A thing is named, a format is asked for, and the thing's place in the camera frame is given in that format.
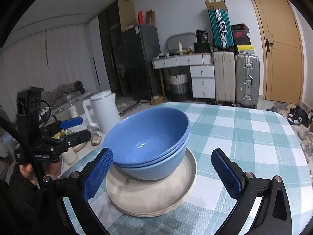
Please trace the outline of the left hand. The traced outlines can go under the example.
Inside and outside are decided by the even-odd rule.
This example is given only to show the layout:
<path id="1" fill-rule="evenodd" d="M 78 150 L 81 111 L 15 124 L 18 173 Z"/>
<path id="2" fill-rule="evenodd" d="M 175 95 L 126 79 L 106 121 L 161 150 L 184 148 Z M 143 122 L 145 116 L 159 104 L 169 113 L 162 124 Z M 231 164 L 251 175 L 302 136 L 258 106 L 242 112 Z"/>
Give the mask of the left hand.
<path id="1" fill-rule="evenodd" d="M 33 172 L 32 165 L 30 163 L 20 165 L 19 170 L 24 178 L 26 178 L 28 181 L 30 181 L 33 185 L 36 185 L 37 182 L 35 181 L 35 175 Z M 57 179 L 60 175 L 60 172 L 62 170 L 62 163 L 48 163 L 47 173 L 46 176 L 52 177 L 53 180 Z"/>

